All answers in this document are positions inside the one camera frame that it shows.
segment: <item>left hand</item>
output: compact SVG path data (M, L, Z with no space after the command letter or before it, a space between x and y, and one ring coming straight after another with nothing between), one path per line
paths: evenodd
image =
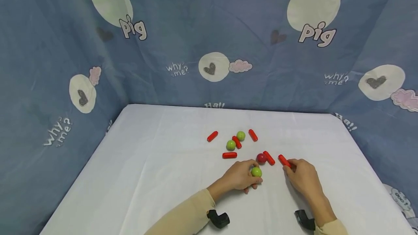
M244 190L248 193L248 187L256 189L258 184L262 183L261 177L253 177L250 167L259 167L255 160L237 161L222 176L221 180L227 183L231 189Z
M251 175L251 166L258 167L259 165L254 160L234 163L220 179L207 188L212 199L216 202L233 189L244 190L245 194L248 194L249 186L256 189L257 185L262 183L262 178Z

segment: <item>blue curtain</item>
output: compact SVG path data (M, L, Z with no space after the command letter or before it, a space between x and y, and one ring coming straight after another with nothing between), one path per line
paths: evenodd
M0 7L0 234L42 230L129 103L331 113L418 233L418 0Z

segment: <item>beige sleeve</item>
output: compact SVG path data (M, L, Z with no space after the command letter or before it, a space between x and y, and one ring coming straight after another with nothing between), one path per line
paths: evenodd
M326 223L319 228L316 226L314 235L348 235L344 224L339 219Z
M166 213L144 235L193 235L209 222L207 211L215 202L207 189L201 190Z

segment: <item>black clamp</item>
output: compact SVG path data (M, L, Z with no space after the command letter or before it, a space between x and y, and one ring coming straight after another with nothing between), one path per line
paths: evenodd
M295 216L297 221L299 222L300 226L307 230L315 230L315 219L308 219L306 216L305 210L297 210L295 211Z
M207 217L218 229L222 229L230 223L228 214L223 213L218 216L216 210L209 210Z

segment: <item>green sphere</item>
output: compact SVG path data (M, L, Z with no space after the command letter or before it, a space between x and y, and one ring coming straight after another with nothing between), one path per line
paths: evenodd
M240 141L244 141L244 139L245 139L245 133L244 133L243 131L239 131L239 132L237 133L237 138L238 138Z
M233 140L229 140L226 143L226 149L228 149L229 151L235 150L235 142Z
M261 169L258 167L254 167L253 169L251 169L251 175L253 175L254 177L261 177Z

